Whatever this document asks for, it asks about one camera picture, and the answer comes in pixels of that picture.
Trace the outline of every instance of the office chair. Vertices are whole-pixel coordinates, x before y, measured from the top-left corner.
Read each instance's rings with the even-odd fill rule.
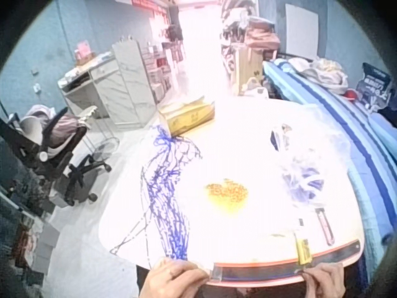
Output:
[[[32,169],[33,172],[39,176],[41,186],[45,183],[53,183],[60,178],[65,179],[63,172],[66,167],[69,167],[70,173],[66,176],[68,185],[66,187],[64,200],[70,206],[73,206],[76,183],[79,183],[80,187],[83,188],[84,174],[100,166],[103,166],[106,172],[110,172],[112,168],[104,161],[95,161],[92,155],[85,156],[78,166],[69,164],[73,157],[73,150],[87,132],[87,127],[84,126],[77,128],[76,133],[65,141],[63,148],[55,156],[49,156],[48,151],[49,149],[51,150],[49,146],[51,132],[56,123],[67,111],[67,107],[62,109],[49,121],[48,125],[42,129],[41,134],[38,135],[36,133],[34,137],[27,137],[18,131],[18,126],[21,124],[21,121],[17,114],[12,114],[8,123],[0,119],[0,135],[7,142],[15,156],[18,157],[27,168]],[[97,196],[95,194],[90,194],[88,199],[95,202]]]

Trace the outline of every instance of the human hand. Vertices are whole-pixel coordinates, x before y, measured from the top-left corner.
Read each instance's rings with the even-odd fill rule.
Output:
[[[342,298],[345,294],[341,263],[321,263],[304,269],[302,277],[306,281],[306,298]]]
[[[163,258],[149,272],[139,297],[193,298],[209,278],[196,264]]]

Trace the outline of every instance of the gold tissue box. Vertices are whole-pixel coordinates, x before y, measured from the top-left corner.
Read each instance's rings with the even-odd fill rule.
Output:
[[[172,137],[176,137],[215,116],[215,103],[201,98],[183,103],[173,103],[159,110],[160,119],[166,123]]]

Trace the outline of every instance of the plastic bag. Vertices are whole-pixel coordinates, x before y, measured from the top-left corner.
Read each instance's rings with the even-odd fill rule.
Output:
[[[327,176],[347,172],[350,143],[319,107],[305,106],[299,117],[301,121],[274,127],[270,141],[279,153],[282,176],[293,201],[321,202]]]

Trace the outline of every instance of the white board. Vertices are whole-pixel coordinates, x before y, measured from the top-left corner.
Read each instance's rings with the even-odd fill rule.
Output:
[[[288,54],[315,59],[318,49],[318,15],[286,4]]]

